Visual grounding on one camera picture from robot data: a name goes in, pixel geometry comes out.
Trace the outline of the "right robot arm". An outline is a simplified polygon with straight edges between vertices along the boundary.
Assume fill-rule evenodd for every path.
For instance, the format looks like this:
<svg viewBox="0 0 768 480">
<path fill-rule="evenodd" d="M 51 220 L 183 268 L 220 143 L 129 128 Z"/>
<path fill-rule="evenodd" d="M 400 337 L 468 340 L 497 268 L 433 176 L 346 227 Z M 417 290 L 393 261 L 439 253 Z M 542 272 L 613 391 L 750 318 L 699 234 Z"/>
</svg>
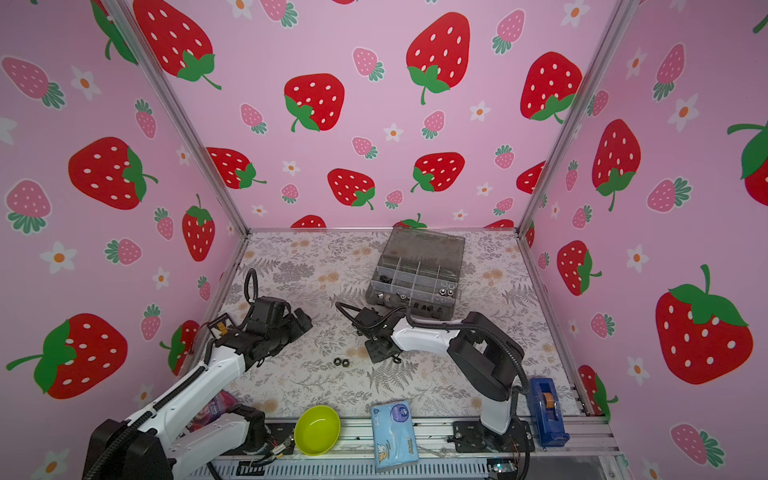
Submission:
<svg viewBox="0 0 768 480">
<path fill-rule="evenodd" d="M 482 396 L 480 423 L 501 436 L 517 417 L 519 397 L 530 391 L 522 347 L 483 314 L 472 311 L 455 322 L 427 321 L 398 307 L 386 314 L 371 308 L 345 315 L 366 338 L 374 363 L 405 352 L 427 352 L 450 358 Z"/>
</svg>

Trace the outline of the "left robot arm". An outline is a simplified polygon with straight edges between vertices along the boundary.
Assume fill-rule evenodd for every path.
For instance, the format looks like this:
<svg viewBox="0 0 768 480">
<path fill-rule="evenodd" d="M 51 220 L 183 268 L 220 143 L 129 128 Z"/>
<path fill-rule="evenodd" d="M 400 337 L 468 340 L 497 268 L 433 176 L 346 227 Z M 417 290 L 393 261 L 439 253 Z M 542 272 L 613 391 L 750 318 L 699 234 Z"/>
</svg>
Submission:
<svg viewBox="0 0 768 480">
<path fill-rule="evenodd" d="M 277 356 L 312 327 L 284 300 L 253 300 L 238 324 L 223 314 L 207 323 L 210 337 L 196 366 L 161 397 L 123 421 L 106 420 L 91 435 L 86 479 L 184 479 L 227 453 L 267 454 L 275 443 L 264 412 L 244 405 L 188 429 L 228 384 Z"/>
</svg>

